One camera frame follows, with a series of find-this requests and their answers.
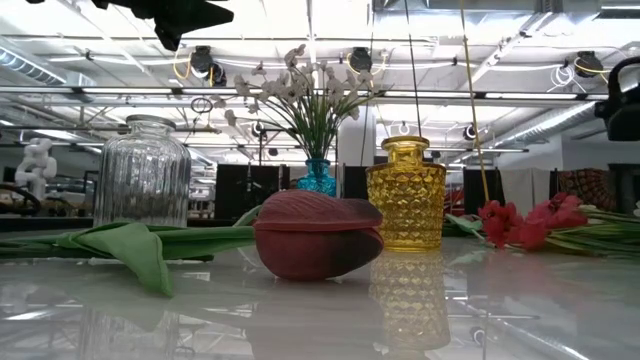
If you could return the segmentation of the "clear ribbed glass vase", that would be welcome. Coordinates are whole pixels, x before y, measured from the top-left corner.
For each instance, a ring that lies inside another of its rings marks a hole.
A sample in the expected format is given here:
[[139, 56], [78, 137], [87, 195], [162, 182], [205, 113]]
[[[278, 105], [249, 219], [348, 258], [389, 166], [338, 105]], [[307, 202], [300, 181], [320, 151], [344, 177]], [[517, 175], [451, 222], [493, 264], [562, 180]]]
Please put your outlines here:
[[191, 155], [172, 136], [176, 124], [152, 115], [130, 115], [126, 124], [130, 132], [102, 149], [93, 224], [185, 227]]

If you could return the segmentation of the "patterned red tapestry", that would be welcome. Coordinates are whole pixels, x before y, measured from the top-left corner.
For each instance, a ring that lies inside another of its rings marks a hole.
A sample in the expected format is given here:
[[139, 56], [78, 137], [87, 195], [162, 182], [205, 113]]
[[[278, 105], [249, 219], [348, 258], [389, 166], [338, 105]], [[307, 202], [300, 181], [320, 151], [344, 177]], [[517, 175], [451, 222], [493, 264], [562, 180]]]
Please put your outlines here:
[[613, 176], [607, 170], [584, 168], [561, 171], [558, 181], [561, 192], [580, 198], [586, 205], [607, 211], [617, 209]]

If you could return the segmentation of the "white hanging cloth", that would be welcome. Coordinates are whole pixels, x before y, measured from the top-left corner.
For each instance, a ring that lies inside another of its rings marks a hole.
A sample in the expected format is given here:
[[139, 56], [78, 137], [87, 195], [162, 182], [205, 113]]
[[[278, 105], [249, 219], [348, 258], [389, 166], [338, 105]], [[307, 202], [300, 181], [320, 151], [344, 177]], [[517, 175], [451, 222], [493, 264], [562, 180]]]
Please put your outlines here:
[[551, 172], [537, 168], [501, 170], [505, 201], [513, 203], [521, 215], [550, 198]]

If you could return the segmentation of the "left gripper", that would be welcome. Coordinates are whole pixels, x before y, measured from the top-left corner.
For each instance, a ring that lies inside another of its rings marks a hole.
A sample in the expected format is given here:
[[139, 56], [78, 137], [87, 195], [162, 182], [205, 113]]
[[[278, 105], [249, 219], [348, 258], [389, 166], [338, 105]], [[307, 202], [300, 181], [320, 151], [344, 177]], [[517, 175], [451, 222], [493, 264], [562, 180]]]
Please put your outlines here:
[[116, 5], [131, 10], [140, 19], [153, 19], [154, 31], [166, 50], [177, 51], [182, 35], [176, 31], [194, 31], [230, 23], [234, 13], [207, 0], [92, 0], [101, 9]]

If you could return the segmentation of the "black partition panel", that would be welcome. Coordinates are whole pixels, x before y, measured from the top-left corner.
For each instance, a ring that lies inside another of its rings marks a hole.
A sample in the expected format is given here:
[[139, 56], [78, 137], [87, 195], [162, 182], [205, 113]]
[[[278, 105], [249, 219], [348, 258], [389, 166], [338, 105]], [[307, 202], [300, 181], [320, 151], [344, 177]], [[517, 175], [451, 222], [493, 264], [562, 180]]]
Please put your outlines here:
[[[487, 192], [490, 200], [497, 200], [505, 204], [500, 172], [495, 169], [485, 171]], [[487, 199], [485, 198], [484, 182], [480, 170], [465, 169], [463, 171], [464, 211], [466, 214], [478, 214]]]
[[284, 189], [290, 180], [287, 166], [219, 164], [216, 173], [214, 219], [238, 220]]

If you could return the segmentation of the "silver air duct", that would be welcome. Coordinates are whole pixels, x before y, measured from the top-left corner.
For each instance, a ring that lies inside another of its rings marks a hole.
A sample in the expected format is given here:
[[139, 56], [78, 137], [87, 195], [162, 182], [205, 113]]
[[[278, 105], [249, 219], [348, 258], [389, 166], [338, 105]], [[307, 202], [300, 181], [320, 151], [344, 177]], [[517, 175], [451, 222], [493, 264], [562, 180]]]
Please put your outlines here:
[[492, 149], [502, 149], [515, 144], [531, 144], [547, 139], [596, 119], [596, 101], [575, 105], [566, 109], [553, 109], [537, 116], [495, 138]]

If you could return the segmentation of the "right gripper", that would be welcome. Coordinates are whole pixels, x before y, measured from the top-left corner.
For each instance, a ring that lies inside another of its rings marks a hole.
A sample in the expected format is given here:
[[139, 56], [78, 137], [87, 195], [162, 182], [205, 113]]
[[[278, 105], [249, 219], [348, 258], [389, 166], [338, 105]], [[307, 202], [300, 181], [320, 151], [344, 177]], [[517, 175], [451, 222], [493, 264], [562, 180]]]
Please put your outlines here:
[[597, 102], [594, 114], [606, 127], [609, 141], [640, 141], [640, 93], [622, 93]]

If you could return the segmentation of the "small blue glass vase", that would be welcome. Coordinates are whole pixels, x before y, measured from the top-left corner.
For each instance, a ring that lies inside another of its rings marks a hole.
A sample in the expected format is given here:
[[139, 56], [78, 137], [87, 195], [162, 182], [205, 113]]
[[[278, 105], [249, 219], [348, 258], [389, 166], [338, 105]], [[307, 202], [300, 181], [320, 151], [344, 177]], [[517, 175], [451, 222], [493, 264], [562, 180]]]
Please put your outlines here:
[[297, 188], [327, 196], [336, 196], [336, 179], [329, 174], [330, 162], [326, 159], [307, 159], [307, 174], [299, 178]]

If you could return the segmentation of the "dark red artificial tulip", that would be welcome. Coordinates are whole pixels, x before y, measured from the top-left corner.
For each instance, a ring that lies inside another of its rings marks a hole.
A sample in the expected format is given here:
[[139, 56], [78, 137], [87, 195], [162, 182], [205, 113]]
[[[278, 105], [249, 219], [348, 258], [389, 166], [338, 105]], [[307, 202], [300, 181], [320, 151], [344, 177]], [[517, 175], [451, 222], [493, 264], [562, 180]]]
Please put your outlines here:
[[253, 245], [274, 275], [295, 281], [342, 276], [380, 255], [382, 214], [363, 199], [277, 192], [232, 226], [178, 228], [116, 222], [87, 230], [0, 241], [0, 259], [115, 259], [148, 291], [173, 293], [172, 260], [209, 260]]
[[483, 224], [482, 221], [475, 218], [467, 218], [465, 216], [454, 216], [453, 214], [446, 214], [445, 219], [452, 225], [456, 226], [463, 232], [472, 234], [477, 237], [482, 237], [480, 234]]

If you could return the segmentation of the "yellow diamond-pattern glass vase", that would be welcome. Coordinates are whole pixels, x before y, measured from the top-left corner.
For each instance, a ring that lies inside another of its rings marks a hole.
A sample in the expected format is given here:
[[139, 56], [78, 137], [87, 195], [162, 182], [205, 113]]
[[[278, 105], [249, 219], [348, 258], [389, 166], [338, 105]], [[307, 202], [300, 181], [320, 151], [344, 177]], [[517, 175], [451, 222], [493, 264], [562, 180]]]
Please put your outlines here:
[[396, 136], [381, 147], [388, 160], [366, 170], [368, 200], [383, 215], [378, 232], [388, 251], [423, 253], [441, 247], [446, 168], [424, 159], [429, 141]]

